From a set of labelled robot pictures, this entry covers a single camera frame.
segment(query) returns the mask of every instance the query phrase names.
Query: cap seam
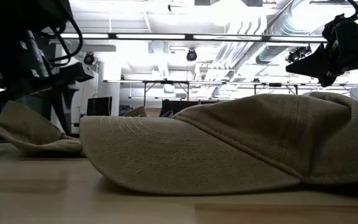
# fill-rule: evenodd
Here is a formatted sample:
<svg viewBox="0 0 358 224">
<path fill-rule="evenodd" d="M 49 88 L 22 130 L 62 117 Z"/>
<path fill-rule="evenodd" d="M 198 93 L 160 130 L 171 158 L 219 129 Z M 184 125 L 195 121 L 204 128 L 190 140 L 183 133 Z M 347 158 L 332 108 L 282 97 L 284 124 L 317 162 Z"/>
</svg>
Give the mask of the cap seam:
<svg viewBox="0 0 358 224">
<path fill-rule="evenodd" d="M 169 165 L 162 165 L 162 164 L 154 164 L 154 163 L 148 163 L 148 162 L 144 162 L 144 161 L 140 161 L 137 159 L 134 159 L 130 156 L 128 156 L 127 154 L 121 152 L 120 150 L 118 150 L 117 148 L 115 148 L 114 146 L 111 145 L 111 143 L 109 142 L 108 138 L 106 137 L 106 133 L 104 133 L 103 131 L 103 116 L 100 119 L 100 132 L 103 135 L 104 140 L 106 141 L 106 143 L 109 145 L 110 148 L 112 148 L 113 150 L 115 150 L 118 154 L 121 154 L 122 156 L 124 156 L 125 158 L 127 158 L 128 160 L 132 161 L 132 162 L 140 162 L 143 164 L 147 164 L 150 166 L 156 166 L 156 167 L 176 167 L 176 168 L 182 168 L 182 169 L 206 169 L 206 168 L 223 168 L 223 167 L 235 167 L 235 166 L 239 166 L 238 164 L 236 165 L 229 165 L 229 166 L 209 166 L 209 167 L 181 167 L 181 166 L 169 166 Z"/>
<path fill-rule="evenodd" d="M 287 139 L 287 147 L 286 147 L 286 150 L 285 150 L 284 163 L 287 162 L 287 154 L 288 154 L 288 150 L 290 148 L 290 144 L 294 140 L 294 138 L 296 136 L 296 133 L 298 132 L 297 131 L 298 119 L 299 119 L 299 98 L 296 98 L 296 119 L 295 119 L 295 122 L 294 122 L 294 124 L 292 126 L 291 136 Z"/>
<path fill-rule="evenodd" d="M 156 130 L 153 130 L 153 129 L 150 129 L 149 127 L 147 127 L 147 126 L 141 121 L 141 119 L 139 119 L 138 117 L 136 117 L 136 118 L 137 118 L 138 122 L 140 123 L 140 125 L 142 125 L 142 126 L 145 127 L 146 129 L 151 130 L 151 131 L 153 131 L 153 132 L 155 132 L 155 133 L 174 134 L 174 135 L 180 135 L 180 136 L 202 136 L 202 135 L 200 135 L 200 134 L 194 134 L 194 135 L 192 135 L 192 134 L 168 133 L 168 132 L 156 131 Z"/>
<path fill-rule="evenodd" d="M 136 129 L 138 129 L 140 132 L 142 132 L 142 133 L 144 133 L 144 134 L 147 134 L 147 135 L 149 135 L 149 136 L 158 137 L 158 138 L 162 138 L 162 139 L 175 139 L 175 140 L 181 140 L 181 141 L 193 141 L 193 142 L 194 142 L 194 141 L 207 141 L 207 139 L 176 139 L 176 138 L 168 138 L 168 137 L 162 137 L 162 136 L 154 136 L 154 135 L 152 135 L 152 134 L 150 134 L 150 133 L 147 133 L 147 132 L 145 132 L 144 130 L 140 129 L 140 128 L 135 124 L 135 122 L 133 121 L 132 118 L 129 118 L 129 119 L 130 119 L 130 121 L 132 122 L 132 124 L 134 124 L 134 126 L 136 127 Z M 153 131 L 152 129 L 146 127 L 144 124 L 141 124 L 141 125 L 143 125 L 143 127 L 147 128 L 147 129 Z"/>
<path fill-rule="evenodd" d="M 194 126 L 196 126 L 197 128 L 200 128 L 202 131 L 205 131 L 205 132 L 207 132 L 207 133 L 212 132 L 213 134 L 211 134 L 211 133 L 209 133 L 209 134 L 211 134 L 212 136 L 214 136 L 214 137 L 216 137 L 216 138 L 218 138 L 218 139 L 220 139 L 220 140 L 226 142 L 227 144 L 231 145 L 232 147 L 234 147 L 234 148 L 236 148 L 236 149 L 238 149 L 238 147 L 235 146 L 235 145 L 233 145 L 232 142 L 228 141 L 227 139 L 229 139 L 229 140 L 231 140 L 231 141 L 234 141 L 235 143 L 237 143 L 237 144 L 239 144 L 239 145 L 243 145 L 243 146 L 245 147 L 245 150 L 246 150 L 245 153 L 248 153 L 248 154 L 250 154 L 251 156 L 254 156 L 254 157 L 256 157 L 257 159 L 260 159 L 261 161 L 264 161 L 264 162 L 266 162 L 266 163 L 268 163 L 268 164 L 270 164 L 270 165 L 272 165 L 272 166 L 274 166 L 274 167 L 276 167 L 276 168 L 282 169 L 282 170 L 285 171 L 285 172 L 289 172 L 289 173 L 291 173 L 292 175 L 295 175 L 296 177 L 300 178 L 301 180 L 304 180 L 304 179 L 305 179 L 305 178 L 304 178 L 299 172 L 297 172 L 295 169 L 293 169 L 293 168 L 291 168 L 291 167 L 288 167 L 288 166 L 286 166 L 286 165 L 283 165 L 283 164 L 281 164 L 281 163 L 278 163 L 278 162 L 276 162 L 275 160 L 269 158 L 269 156 L 266 156 L 266 155 L 264 155 L 264 154 L 262 154 L 262 153 L 260 153 L 260 152 L 255 152 L 255 151 L 251 150 L 249 146 L 246 146 L 246 145 L 244 145 L 243 143 L 240 143 L 239 141 L 237 141 L 237 140 L 235 140 L 235 139 L 233 139 L 233 138 L 227 136 L 226 134 L 224 134 L 224 133 L 222 133 L 222 132 L 219 132 L 219 131 L 217 131 L 217 130 L 214 130 L 214 129 L 212 129 L 211 127 L 207 127 L 206 125 L 204 125 L 204 124 L 202 124 L 202 123 L 200 123 L 200 122 L 198 122 L 198 121 L 195 121 L 195 120 L 193 120 L 193 119 L 191 119 L 191 118 L 184 117 L 184 116 L 182 116 L 181 114 L 177 114 L 174 118 L 175 118 L 175 119 L 179 119 L 179 120 L 181 120 L 181 121 L 184 121 L 184 122 L 186 122 L 186 123 L 190 123 L 191 125 L 193 125 L 192 123 L 195 123 L 196 125 L 194 125 Z M 227 139 L 219 138 L 219 137 L 217 137 L 218 135 L 222 135 L 222 136 L 224 136 L 224 138 L 227 138 Z"/>
<path fill-rule="evenodd" d="M 117 120 L 117 124 L 118 124 L 118 127 L 119 129 L 121 130 L 121 133 L 124 134 L 124 130 L 122 130 L 121 128 L 121 125 L 119 124 L 119 121 L 118 121 L 118 118 L 116 118 Z M 125 118 L 123 118 L 124 122 L 125 122 L 125 125 L 127 126 L 127 128 L 135 134 L 135 132 L 133 132 L 133 130 L 129 127 L 129 125 L 126 123 L 125 121 Z M 167 157 L 167 156 L 157 156 L 157 155 L 151 155 L 151 154 L 147 154 L 147 153 L 144 153 L 144 152 L 140 152 L 138 150 L 135 150 L 135 149 L 132 149 L 131 147 L 127 146 L 122 140 L 120 140 L 119 137 L 116 136 L 116 132 L 113 130 L 112 126 L 111 126 L 111 117 L 109 117 L 109 126 L 110 126 L 110 130 L 112 133 L 114 133 L 114 137 L 126 148 L 136 152 L 136 153 L 139 153 L 139 154 L 143 154 L 143 155 L 146 155 L 146 156 L 150 156 L 150 157 L 161 157 L 161 158 L 165 158 L 165 159 L 178 159 L 178 160 L 184 160 L 184 161 L 192 161 L 192 160 L 197 160 L 197 161 L 216 161 L 216 159 L 181 159 L 181 158 L 176 158 L 176 157 Z M 133 141 L 136 145 L 138 146 L 141 146 L 141 147 L 146 147 L 148 149 L 153 149 L 151 147 L 148 147 L 148 146 L 142 146 L 140 145 L 139 143 L 137 143 L 136 141 Z M 222 160 L 232 160 L 232 159 L 228 159 L 228 157 L 221 157 Z"/>
<path fill-rule="evenodd" d="M 155 142 L 155 141 L 151 141 L 151 140 L 149 140 L 149 139 L 147 139 L 147 138 L 143 138 L 143 137 L 140 137 L 137 133 L 135 133 L 131 128 L 129 128 L 130 130 L 131 130 L 131 132 L 132 133 L 134 133 L 138 138 L 140 138 L 140 139 L 143 139 L 144 141 L 147 141 L 147 142 L 152 142 L 152 143 L 157 143 L 157 144 L 164 144 L 164 145 L 176 145 L 176 146 L 204 146 L 203 144 L 192 144 L 192 145 L 186 145 L 186 144 L 171 144 L 171 143 L 165 143 L 165 142 Z"/>
</svg>

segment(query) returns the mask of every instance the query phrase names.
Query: camera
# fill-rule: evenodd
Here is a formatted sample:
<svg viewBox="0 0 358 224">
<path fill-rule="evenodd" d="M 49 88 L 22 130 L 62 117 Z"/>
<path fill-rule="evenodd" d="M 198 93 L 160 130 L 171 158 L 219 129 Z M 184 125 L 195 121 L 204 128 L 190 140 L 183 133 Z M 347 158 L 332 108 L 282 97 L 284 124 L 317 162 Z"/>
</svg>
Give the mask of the camera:
<svg viewBox="0 0 358 224">
<path fill-rule="evenodd" d="M 195 49 L 190 49 L 186 56 L 187 61 L 194 62 L 197 60 L 197 53 Z"/>
<path fill-rule="evenodd" d="M 94 65 L 97 62 L 97 59 L 94 56 L 93 52 L 87 52 L 84 57 L 84 63 L 86 65 Z"/>
</svg>

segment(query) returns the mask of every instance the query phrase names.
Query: air duct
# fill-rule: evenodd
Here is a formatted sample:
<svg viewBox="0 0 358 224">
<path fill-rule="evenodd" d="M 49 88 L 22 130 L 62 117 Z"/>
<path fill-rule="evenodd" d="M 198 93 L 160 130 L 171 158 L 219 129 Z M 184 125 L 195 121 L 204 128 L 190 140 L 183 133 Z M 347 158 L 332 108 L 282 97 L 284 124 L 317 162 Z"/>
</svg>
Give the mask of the air duct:
<svg viewBox="0 0 358 224">
<path fill-rule="evenodd" d="M 265 31 L 266 35 L 308 35 L 319 28 L 322 24 L 330 21 L 333 16 L 331 7 L 321 7 L 310 4 L 309 0 L 294 0 L 277 17 L 277 20 Z M 289 46 L 274 46 L 266 43 L 254 43 L 246 52 L 244 57 L 235 66 L 238 73 L 247 73 L 253 76 L 253 72 L 262 70 L 264 66 L 273 61 L 273 59 L 284 52 Z"/>
</svg>

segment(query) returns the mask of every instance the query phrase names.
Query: khaki cap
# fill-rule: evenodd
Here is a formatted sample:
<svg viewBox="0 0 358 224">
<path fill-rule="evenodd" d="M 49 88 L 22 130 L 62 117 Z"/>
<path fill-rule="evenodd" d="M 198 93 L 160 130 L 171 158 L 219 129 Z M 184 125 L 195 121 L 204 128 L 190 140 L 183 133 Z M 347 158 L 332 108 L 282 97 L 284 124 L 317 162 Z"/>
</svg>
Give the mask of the khaki cap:
<svg viewBox="0 0 358 224">
<path fill-rule="evenodd" d="M 233 194 L 358 182 L 358 102 L 333 93 L 256 95 L 168 118 L 91 116 L 86 156 L 141 192 Z"/>
<path fill-rule="evenodd" d="M 82 151 L 79 139 L 67 136 L 50 121 L 15 101 L 8 101 L 2 109 L 0 135 L 28 153 Z"/>
</svg>

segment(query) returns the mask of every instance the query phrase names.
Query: table surface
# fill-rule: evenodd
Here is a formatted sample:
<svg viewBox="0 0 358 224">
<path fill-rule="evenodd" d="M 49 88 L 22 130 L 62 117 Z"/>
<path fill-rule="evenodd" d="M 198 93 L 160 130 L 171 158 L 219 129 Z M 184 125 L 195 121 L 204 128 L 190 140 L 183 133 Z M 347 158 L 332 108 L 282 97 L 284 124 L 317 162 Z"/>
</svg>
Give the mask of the table surface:
<svg viewBox="0 0 358 224">
<path fill-rule="evenodd" d="M 86 158 L 0 145 L 0 223 L 355 223 L 358 195 L 291 189 L 166 197 L 122 189 Z"/>
</svg>

